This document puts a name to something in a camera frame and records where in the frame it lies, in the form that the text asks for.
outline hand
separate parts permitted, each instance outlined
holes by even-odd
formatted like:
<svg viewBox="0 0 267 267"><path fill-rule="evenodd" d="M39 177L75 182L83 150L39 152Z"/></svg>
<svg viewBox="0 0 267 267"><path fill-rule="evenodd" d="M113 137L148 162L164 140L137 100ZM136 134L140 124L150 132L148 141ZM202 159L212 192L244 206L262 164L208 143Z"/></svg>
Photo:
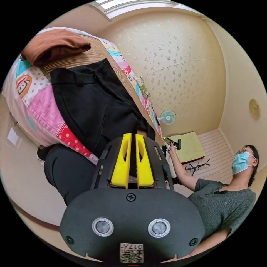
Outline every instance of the hand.
<svg viewBox="0 0 267 267"><path fill-rule="evenodd" d="M176 147L173 145L173 143L170 144L170 147L168 148L168 152L170 154L176 154Z"/></svg>

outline blue face mask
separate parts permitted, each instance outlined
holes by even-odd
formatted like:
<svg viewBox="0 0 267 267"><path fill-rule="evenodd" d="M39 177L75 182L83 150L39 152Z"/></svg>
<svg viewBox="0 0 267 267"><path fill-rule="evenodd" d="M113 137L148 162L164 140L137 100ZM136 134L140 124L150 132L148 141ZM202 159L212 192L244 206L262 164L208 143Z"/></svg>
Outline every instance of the blue face mask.
<svg viewBox="0 0 267 267"><path fill-rule="evenodd" d="M232 163L232 173L237 174L239 172L242 172L248 167L252 167L251 165L248 165L248 158L249 156L252 156L248 151L245 151L243 153L237 154L234 157L234 161Z"/></svg>

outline woman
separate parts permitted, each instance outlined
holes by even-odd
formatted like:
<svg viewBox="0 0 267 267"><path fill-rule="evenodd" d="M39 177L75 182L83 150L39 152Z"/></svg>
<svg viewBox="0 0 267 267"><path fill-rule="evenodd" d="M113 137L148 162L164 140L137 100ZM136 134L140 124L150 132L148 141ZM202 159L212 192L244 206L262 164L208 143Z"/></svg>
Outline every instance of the woman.
<svg viewBox="0 0 267 267"><path fill-rule="evenodd" d="M249 187L257 172L259 153L252 145L245 145L238 151L232 163L232 181L230 184L223 184L188 175L175 150L171 144L169 153L175 173L180 184L194 192L188 198L198 208L206 230L202 242L190 255L184 257L187 258L224 241L250 213L256 194Z"/></svg>

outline black pants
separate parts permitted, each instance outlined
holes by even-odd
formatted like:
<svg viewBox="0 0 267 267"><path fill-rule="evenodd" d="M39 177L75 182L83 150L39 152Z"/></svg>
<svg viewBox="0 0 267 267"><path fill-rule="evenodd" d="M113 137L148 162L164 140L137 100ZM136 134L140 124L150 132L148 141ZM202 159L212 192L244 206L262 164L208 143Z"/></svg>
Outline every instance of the black pants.
<svg viewBox="0 0 267 267"><path fill-rule="evenodd" d="M51 73L57 107L69 129L93 154L123 134L155 131L147 123L107 59Z"/></svg>
<svg viewBox="0 0 267 267"><path fill-rule="evenodd" d="M48 182L59 191L66 205L90 190L95 168L83 155L62 144L51 148L44 162Z"/></svg>

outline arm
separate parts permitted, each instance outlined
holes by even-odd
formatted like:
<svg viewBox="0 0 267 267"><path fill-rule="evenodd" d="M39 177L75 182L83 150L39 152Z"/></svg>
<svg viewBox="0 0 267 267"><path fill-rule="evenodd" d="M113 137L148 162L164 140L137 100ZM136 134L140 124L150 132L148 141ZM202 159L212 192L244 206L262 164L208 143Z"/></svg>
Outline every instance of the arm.
<svg viewBox="0 0 267 267"><path fill-rule="evenodd" d="M223 242L228 237L230 232L231 232L230 229L224 229L224 230L221 230L219 232L216 232L216 233L212 234L210 237L208 237L207 239L205 239L203 242L201 242L189 255L182 257L180 259L178 259L177 255L175 255L175 257L173 259L165 261L165 262L178 261L181 259L189 258L191 256L195 256L199 253L202 253L202 252L220 244L221 242Z"/></svg>
<svg viewBox="0 0 267 267"><path fill-rule="evenodd" d="M180 160L178 159L173 144L171 144L171 149L169 150L169 153L174 167L174 171L177 175L179 182L186 188L195 192L197 179L186 173L184 167L182 166Z"/></svg>

